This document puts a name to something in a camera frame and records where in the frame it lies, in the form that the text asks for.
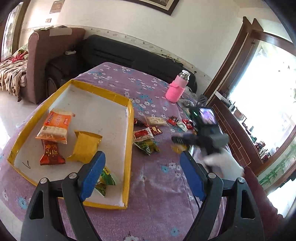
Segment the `white gloved right hand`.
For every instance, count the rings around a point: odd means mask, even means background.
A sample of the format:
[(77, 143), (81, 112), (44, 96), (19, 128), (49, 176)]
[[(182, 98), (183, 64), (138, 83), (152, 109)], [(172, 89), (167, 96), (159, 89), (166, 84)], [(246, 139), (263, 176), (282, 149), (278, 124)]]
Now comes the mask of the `white gloved right hand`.
[(219, 177), (235, 181), (244, 176), (244, 169), (237, 163), (233, 156), (224, 148), (219, 153), (213, 153), (203, 158), (204, 163), (217, 170)]

